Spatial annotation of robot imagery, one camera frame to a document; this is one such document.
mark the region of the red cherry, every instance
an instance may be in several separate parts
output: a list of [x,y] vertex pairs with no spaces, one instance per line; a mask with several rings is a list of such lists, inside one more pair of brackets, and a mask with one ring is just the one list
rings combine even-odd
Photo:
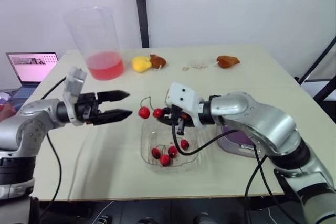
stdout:
[[155,118],[160,118],[163,115],[163,110],[162,109],[155,109],[153,112],[153,117]]
[[162,155],[160,157],[160,163],[162,166],[168,166],[170,164],[170,157],[168,155]]
[[171,157],[171,158],[174,158],[176,157],[177,155],[177,149],[175,146],[170,146],[169,149],[168,149],[168,156]]
[[141,107],[138,112],[138,115],[144,119],[149,118],[150,114],[151,113],[149,112],[149,109],[147,107]]
[[159,159],[161,157],[161,153],[159,151],[159,149],[157,148],[152,148],[152,156],[155,158],[155,159]]
[[189,149],[189,142],[186,139],[181,140],[181,148],[185,151]]

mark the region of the pink liquid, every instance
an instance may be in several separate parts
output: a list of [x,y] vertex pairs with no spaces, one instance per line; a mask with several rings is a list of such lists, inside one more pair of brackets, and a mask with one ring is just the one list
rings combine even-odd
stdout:
[[100,52],[88,58],[86,64],[96,80],[111,80],[124,72],[124,65],[118,52]]

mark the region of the transparent container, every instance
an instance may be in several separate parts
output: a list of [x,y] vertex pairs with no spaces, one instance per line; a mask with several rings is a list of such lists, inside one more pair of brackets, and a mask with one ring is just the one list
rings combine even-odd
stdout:
[[[193,151],[200,146],[201,137],[198,134],[198,130],[194,127],[186,127],[184,136],[176,136],[179,143],[182,139],[188,140],[189,149],[186,152]],[[169,125],[158,122],[152,117],[144,120],[141,132],[141,157],[149,169],[159,173],[175,173],[197,168],[200,161],[198,153],[191,156],[183,156],[178,153],[175,158],[171,158],[169,166],[162,166],[160,160],[152,156],[151,150],[153,148],[158,148],[162,155],[162,152],[163,154],[168,154],[170,146],[175,146],[172,128]]]
[[111,80],[124,71],[112,11],[106,7],[87,7],[64,16],[78,50],[91,75]]

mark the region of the laptop keyboard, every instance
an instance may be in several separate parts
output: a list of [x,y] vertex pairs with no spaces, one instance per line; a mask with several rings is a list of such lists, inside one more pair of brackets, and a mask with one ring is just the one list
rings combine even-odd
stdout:
[[36,87],[22,87],[19,91],[13,95],[13,98],[29,98],[31,94],[34,92]]

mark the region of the white table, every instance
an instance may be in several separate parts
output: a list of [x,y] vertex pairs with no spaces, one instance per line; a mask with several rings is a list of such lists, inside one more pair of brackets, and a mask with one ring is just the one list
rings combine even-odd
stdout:
[[[336,179],[334,122],[260,47],[236,45],[132,49],[124,51],[125,61],[150,52],[164,57],[169,65],[162,71],[149,70],[142,74],[135,73],[128,67],[122,76],[111,81],[96,81],[88,75],[83,89],[83,92],[113,89],[130,92],[130,97],[120,102],[103,104],[103,108],[129,109],[133,111],[133,115],[113,124],[81,127],[66,125],[50,131],[64,172],[58,200],[231,197],[244,194],[256,161],[226,153],[216,143],[200,152],[197,158],[199,166],[195,170],[172,175],[155,173],[145,165],[140,155],[143,120],[137,115],[139,102],[151,95],[154,106],[163,106],[166,91],[172,81],[196,89],[204,98],[212,94],[244,90],[259,102],[283,109],[295,119],[303,139],[313,147]],[[183,66],[195,58],[215,60],[219,55],[237,56],[241,64],[231,69],[213,67],[190,69],[186,72],[182,70]],[[28,102],[39,99],[73,65],[87,70],[76,51],[67,52]],[[61,99],[62,88],[63,85],[50,94],[49,98]],[[203,134],[206,139],[213,137],[214,126],[208,126]],[[282,193],[268,161],[264,164],[264,170],[272,191],[275,194]],[[43,142],[37,156],[34,176],[36,183],[33,195],[41,200],[50,200],[56,189],[58,168],[47,141]],[[259,174],[252,183],[250,194],[267,194]]]

